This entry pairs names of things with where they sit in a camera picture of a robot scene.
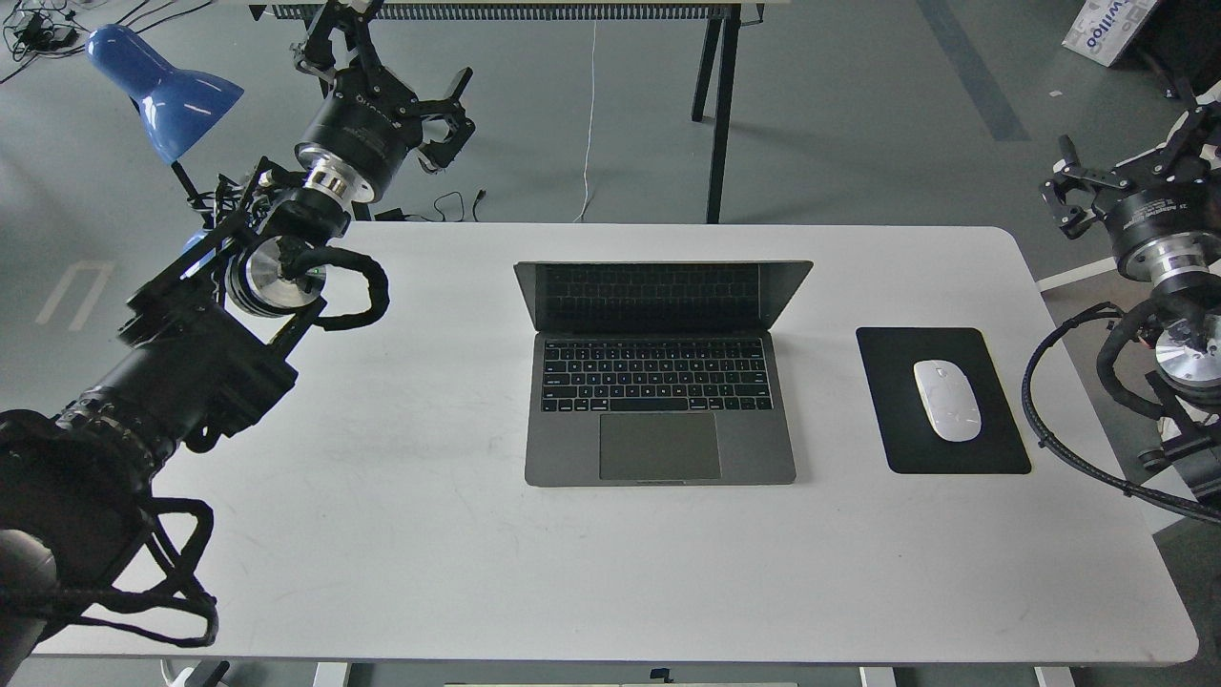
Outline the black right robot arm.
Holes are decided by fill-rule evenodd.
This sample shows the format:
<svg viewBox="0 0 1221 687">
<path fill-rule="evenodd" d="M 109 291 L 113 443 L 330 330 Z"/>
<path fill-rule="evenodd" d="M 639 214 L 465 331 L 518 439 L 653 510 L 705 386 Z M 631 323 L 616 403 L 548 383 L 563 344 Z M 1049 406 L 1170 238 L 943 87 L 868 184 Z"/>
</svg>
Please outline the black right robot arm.
<svg viewBox="0 0 1221 687">
<path fill-rule="evenodd" d="M 1042 184 L 1057 229 L 1081 238 L 1107 229 L 1117 273 L 1151 290 L 1134 308 L 1103 301 L 1059 325 L 1038 344 L 1021 382 L 1024 419 L 1042 448 L 1125 495 L 1168 513 L 1219 522 L 1219 92 L 1198 95 L 1177 85 L 1186 113 L 1166 139 L 1112 168 L 1081 162 L 1070 135 Z M 1095 373 L 1114 401 L 1168 430 L 1144 451 L 1149 472 L 1177 473 L 1188 495 L 1138 486 L 1077 455 L 1056 438 L 1033 397 L 1038 364 L 1076 327 L 1107 321 Z"/>
</svg>

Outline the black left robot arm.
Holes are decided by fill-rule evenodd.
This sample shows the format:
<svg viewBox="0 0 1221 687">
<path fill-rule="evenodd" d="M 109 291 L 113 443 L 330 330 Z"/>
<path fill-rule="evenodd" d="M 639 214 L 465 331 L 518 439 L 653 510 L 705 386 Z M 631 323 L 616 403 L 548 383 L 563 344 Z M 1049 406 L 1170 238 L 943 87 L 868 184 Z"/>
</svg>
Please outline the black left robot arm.
<svg viewBox="0 0 1221 687">
<path fill-rule="evenodd" d="M 335 240 L 407 156 L 436 173 L 474 135 L 462 105 L 471 70 L 420 99 L 374 48 L 382 7 L 313 13 L 294 66 L 324 103 L 295 146 L 300 168 L 263 159 L 197 204 L 201 236 L 129 298 L 128 355 L 55 416 L 2 412 L 2 678 L 67 626 L 107 626 L 92 606 L 194 614 L 201 635 L 170 644 L 217 639 L 217 600 L 197 578 L 212 511 L 154 495 L 154 477 L 179 447 L 209 451 L 260 422 L 294 386 L 288 356 L 309 329 L 383 317 L 383 267 Z"/>
</svg>

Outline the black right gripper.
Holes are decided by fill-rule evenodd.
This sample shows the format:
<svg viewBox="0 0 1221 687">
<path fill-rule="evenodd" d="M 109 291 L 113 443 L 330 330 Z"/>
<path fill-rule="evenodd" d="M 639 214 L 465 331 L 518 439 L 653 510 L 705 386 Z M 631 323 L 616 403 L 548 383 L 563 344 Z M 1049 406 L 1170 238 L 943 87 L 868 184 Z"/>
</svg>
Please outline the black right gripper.
<svg viewBox="0 0 1221 687">
<path fill-rule="evenodd" d="M 1126 279 L 1161 283 L 1211 268 L 1220 248 L 1219 95 L 1217 81 L 1151 149 L 1151 174 L 1168 183 L 1147 190 L 1117 171 L 1087 168 L 1071 135 L 1059 135 L 1061 157 L 1042 199 L 1065 238 L 1101 221 Z"/>
</svg>

